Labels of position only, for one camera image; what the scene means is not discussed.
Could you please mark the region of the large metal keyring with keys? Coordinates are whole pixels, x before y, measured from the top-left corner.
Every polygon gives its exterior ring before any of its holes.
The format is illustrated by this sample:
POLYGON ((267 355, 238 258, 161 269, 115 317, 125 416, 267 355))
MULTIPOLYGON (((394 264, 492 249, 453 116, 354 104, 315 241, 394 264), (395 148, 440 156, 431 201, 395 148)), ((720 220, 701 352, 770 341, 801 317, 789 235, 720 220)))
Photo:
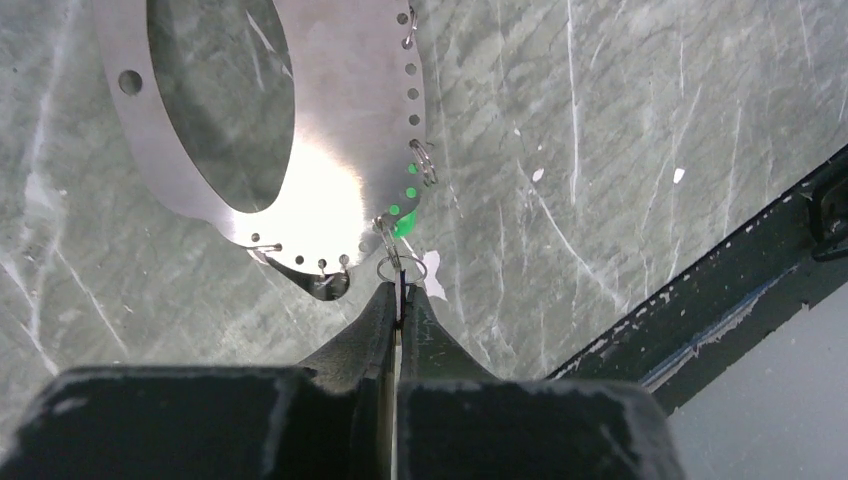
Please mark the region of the large metal keyring with keys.
POLYGON ((333 301, 438 180, 418 17, 408 1, 278 1, 274 10, 294 69, 293 139, 274 201, 248 213, 213 189, 177 135, 155 76, 147 3, 93 5, 112 102, 151 193, 333 301))

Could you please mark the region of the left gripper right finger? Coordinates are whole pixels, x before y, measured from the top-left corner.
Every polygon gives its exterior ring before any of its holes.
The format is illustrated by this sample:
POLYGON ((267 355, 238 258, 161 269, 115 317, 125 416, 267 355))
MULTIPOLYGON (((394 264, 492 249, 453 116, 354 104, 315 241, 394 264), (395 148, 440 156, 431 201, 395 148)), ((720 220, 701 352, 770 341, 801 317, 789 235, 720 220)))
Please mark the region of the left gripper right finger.
POLYGON ((439 322, 422 287, 411 286, 401 328, 401 381, 496 381, 439 322))

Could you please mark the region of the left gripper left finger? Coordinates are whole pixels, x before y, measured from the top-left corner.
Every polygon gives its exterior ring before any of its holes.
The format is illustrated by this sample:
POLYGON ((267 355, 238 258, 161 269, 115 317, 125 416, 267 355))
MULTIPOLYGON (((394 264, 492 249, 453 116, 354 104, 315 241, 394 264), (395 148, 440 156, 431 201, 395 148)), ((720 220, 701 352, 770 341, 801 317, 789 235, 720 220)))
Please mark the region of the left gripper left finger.
POLYGON ((380 284, 359 316, 298 363, 312 381, 333 394, 354 390, 361 380, 380 373, 397 318, 395 285, 380 284))

